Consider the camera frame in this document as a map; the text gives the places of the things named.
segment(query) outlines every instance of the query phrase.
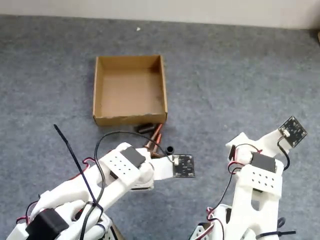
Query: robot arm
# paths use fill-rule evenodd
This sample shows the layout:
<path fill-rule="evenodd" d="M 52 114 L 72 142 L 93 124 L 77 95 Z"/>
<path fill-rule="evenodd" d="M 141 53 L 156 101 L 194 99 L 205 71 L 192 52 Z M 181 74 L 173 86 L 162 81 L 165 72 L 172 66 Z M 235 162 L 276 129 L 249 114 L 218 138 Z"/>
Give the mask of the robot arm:
<path fill-rule="evenodd" d="M 290 117 L 259 140 L 251 140 L 241 133 L 228 142 L 230 163 L 243 166 L 235 174 L 232 206 L 220 204 L 210 209 L 209 222 L 199 224 L 190 240 L 278 240 L 278 208 L 286 168 L 275 157 L 287 154 L 306 135 L 296 118 Z M 257 208 L 252 206 L 252 201 L 256 201 Z"/>
<path fill-rule="evenodd" d="M 130 190 L 150 190 L 155 180 L 174 176 L 172 156 L 151 159 L 146 148 L 133 148 L 121 143 L 103 156 L 99 163 L 105 174 L 107 187 L 86 223 L 85 240 L 98 240 L 108 232 L 115 238 L 112 221 L 102 214 Z M 94 196 L 101 190 L 101 176 L 96 165 L 84 175 Z M 30 224 L 17 224 L 7 240 L 78 240 L 92 198 L 81 175 L 68 180 L 51 191 L 44 192 L 30 215 Z"/>

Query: open cardboard box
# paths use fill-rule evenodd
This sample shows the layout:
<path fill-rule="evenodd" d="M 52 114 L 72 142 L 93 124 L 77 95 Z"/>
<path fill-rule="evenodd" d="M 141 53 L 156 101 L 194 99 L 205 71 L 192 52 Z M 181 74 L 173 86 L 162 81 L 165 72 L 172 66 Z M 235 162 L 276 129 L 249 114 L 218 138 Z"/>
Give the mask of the open cardboard box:
<path fill-rule="evenodd" d="M 162 56 L 96 58 L 93 118 L 97 125 L 164 123 L 167 114 Z"/>

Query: white wall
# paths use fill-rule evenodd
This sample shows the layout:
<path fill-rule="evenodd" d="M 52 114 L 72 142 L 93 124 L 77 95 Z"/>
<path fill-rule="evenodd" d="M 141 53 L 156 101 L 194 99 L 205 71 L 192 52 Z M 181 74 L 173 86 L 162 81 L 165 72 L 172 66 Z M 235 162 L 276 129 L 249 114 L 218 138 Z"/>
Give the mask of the white wall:
<path fill-rule="evenodd" d="M 0 14 L 320 28 L 320 0 L 0 0 Z"/>

